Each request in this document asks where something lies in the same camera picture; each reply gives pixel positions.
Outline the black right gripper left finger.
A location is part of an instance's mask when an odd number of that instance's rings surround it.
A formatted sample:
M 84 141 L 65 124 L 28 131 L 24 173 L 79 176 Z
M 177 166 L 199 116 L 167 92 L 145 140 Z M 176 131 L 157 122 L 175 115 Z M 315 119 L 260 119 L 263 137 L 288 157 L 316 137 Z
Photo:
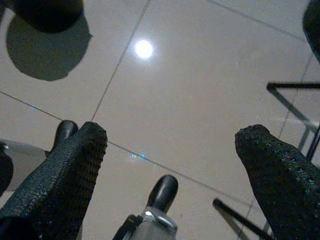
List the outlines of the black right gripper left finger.
M 2 240 L 75 240 L 107 148 L 107 132 L 87 121 L 60 143 L 0 209 Z

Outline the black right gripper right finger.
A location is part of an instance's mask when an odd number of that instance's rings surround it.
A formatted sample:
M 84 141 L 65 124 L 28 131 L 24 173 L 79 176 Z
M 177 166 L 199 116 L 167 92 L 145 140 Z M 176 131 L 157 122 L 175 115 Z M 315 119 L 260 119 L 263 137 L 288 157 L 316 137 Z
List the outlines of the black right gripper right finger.
M 261 124 L 235 134 L 235 150 L 278 240 L 320 238 L 320 170 Z

